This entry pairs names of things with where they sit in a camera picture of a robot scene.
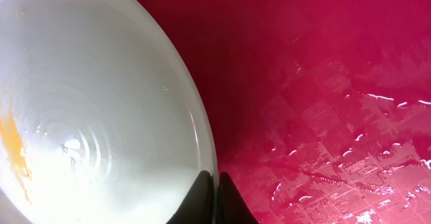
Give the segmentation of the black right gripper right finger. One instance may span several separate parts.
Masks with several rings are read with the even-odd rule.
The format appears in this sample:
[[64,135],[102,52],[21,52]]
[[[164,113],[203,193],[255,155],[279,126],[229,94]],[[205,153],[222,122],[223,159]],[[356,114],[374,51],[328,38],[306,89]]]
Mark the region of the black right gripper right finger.
[[227,172],[220,173],[217,224],[259,224]]

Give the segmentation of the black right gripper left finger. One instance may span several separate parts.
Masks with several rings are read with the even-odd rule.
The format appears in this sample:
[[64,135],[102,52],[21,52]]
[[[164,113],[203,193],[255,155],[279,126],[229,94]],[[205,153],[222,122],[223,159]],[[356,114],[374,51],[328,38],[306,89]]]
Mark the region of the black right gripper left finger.
[[214,183],[211,174],[199,172],[178,210],[166,224],[212,224]]

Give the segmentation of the cream white plate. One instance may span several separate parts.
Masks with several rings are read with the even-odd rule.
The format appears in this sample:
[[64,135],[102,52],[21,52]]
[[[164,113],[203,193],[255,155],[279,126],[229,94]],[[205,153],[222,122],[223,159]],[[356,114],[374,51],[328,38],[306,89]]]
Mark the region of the cream white plate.
[[1,222],[167,223],[217,161],[201,98],[137,0],[1,0]]

